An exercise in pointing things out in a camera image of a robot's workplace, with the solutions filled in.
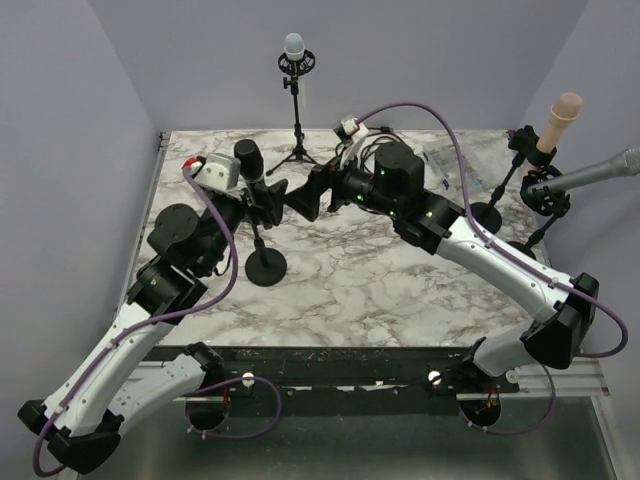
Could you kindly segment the black microphone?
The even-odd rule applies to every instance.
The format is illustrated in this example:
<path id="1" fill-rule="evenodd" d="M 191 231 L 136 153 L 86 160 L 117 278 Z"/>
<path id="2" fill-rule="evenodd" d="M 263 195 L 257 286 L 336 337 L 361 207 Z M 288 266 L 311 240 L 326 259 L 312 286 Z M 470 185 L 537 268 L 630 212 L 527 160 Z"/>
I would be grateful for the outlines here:
<path id="1" fill-rule="evenodd" d="M 264 159 L 258 145 L 242 139 L 234 145 L 234 157 L 240 161 L 240 174 L 248 182 L 258 182 L 264 176 Z"/>

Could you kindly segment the black round-base mic stand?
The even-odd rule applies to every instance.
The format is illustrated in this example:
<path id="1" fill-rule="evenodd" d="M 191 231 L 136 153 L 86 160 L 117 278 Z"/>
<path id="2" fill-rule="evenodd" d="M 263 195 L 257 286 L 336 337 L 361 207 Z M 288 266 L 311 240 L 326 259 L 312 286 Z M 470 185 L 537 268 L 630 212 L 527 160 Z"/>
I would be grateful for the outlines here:
<path id="1" fill-rule="evenodd" d="M 277 249 L 267 248 L 261 237 L 258 225 L 250 222 L 253 233 L 254 251 L 245 262 L 245 274 L 248 280 L 260 287 L 270 287 L 279 283 L 287 272 L 284 255 Z"/>

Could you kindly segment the black tripod mic stand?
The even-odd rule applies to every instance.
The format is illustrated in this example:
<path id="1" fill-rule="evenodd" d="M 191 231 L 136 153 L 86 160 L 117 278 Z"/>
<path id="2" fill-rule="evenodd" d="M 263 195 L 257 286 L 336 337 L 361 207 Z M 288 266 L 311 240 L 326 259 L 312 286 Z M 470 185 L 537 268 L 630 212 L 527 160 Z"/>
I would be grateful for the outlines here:
<path id="1" fill-rule="evenodd" d="M 300 120 L 300 109 L 298 107 L 297 94 L 298 94 L 298 81 L 301 78 L 310 73 L 316 65 L 316 57 L 315 55 L 305 47 L 304 58 L 302 60 L 300 67 L 292 68 L 289 61 L 287 60 L 284 52 L 278 58 L 278 67 L 279 70 L 284 74 L 283 76 L 283 88 L 288 90 L 292 96 L 293 100 L 293 113 L 294 113 L 294 123 L 293 123 L 293 134 L 295 138 L 295 145 L 292 148 L 291 152 L 287 157 L 281 160 L 274 167 L 270 168 L 266 171 L 266 176 L 273 175 L 280 167 L 282 167 L 286 163 L 306 163 L 310 165 L 318 165 L 319 162 L 316 161 L 307 151 L 304 145 L 305 135 L 302 130 L 301 120 Z"/>

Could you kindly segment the white microphone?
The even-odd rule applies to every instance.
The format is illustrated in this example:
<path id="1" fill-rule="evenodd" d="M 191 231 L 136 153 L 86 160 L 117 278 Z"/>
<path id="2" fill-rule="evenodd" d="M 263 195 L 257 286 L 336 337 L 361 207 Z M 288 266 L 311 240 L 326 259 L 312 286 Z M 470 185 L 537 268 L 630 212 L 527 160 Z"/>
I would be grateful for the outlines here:
<path id="1" fill-rule="evenodd" d="M 301 35 L 298 33 L 289 33 L 285 38 L 284 54 L 292 68 L 301 66 L 302 60 L 304 58 L 304 53 L 305 45 Z M 298 107 L 301 111 L 303 111 L 306 102 L 304 82 L 299 80 L 297 85 Z"/>

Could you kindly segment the round-base stand with clip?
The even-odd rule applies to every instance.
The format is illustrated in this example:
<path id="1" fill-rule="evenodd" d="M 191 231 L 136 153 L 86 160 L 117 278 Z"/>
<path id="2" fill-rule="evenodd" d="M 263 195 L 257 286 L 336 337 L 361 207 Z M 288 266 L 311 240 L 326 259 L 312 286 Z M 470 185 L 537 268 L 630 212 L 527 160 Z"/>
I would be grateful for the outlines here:
<path id="1" fill-rule="evenodd" d="M 515 173 L 523 173 L 525 164 L 533 169 L 547 167 L 554 159 L 557 148 L 543 150 L 538 146 L 540 137 L 531 125 L 509 132 L 508 148 L 515 152 L 511 167 L 502 182 L 493 190 L 488 202 L 474 202 L 471 204 L 473 218 L 488 232 L 496 234 L 502 226 L 502 216 L 496 204 L 505 194 L 506 187 Z"/>

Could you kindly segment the beige microphone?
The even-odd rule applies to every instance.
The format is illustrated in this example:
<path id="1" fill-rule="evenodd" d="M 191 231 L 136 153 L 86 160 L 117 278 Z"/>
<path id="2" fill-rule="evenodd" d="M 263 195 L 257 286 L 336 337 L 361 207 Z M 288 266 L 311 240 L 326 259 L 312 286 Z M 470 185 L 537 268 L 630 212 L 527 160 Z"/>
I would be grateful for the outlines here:
<path id="1" fill-rule="evenodd" d="M 580 95 L 566 92 L 551 105 L 548 123 L 540 135 L 536 148 L 550 154 L 557 146 L 566 129 L 578 118 L 583 105 Z"/>

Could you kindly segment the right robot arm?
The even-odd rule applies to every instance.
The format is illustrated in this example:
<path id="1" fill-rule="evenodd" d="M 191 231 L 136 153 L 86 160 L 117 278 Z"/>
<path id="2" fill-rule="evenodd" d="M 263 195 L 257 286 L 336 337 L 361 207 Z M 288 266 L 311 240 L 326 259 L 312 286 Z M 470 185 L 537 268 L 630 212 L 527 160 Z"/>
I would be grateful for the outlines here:
<path id="1" fill-rule="evenodd" d="M 379 147 L 372 173 L 338 159 L 314 167 L 285 203 L 315 221 L 326 191 L 330 211 L 354 204 L 389 217 L 402 240 L 475 273 L 531 316 L 529 325 L 476 342 L 459 370 L 467 389 L 483 391 L 506 371 L 532 363 L 554 369 L 571 365 L 594 318 L 595 278 L 586 273 L 572 278 L 491 233 L 474 231 L 460 206 L 425 189 L 424 162 L 403 143 Z"/>

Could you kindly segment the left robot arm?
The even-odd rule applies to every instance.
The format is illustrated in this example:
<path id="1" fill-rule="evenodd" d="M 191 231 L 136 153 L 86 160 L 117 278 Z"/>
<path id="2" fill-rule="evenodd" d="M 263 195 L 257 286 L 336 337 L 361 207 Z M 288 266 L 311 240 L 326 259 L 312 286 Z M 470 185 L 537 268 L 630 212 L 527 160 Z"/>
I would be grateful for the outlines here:
<path id="1" fill-rule="evenodd" d="M 184 395 L 209 395 L 230 385 L 224 360 L 203 343 L 168 365 L 127 381 L 144 357 L 186 316 L 212 308 L 234 287 L 239 259 L 234 233 L 255 217 L 245 195 L 194 187 L 206 209 L 166 207 L 148 242 L 155 257 L 137 273 L 111 326 L 81 366 L 54 393 L 18 412 L 37 436 L 34 473 L 55 477 L 100 467 L 136 421 Z"/>

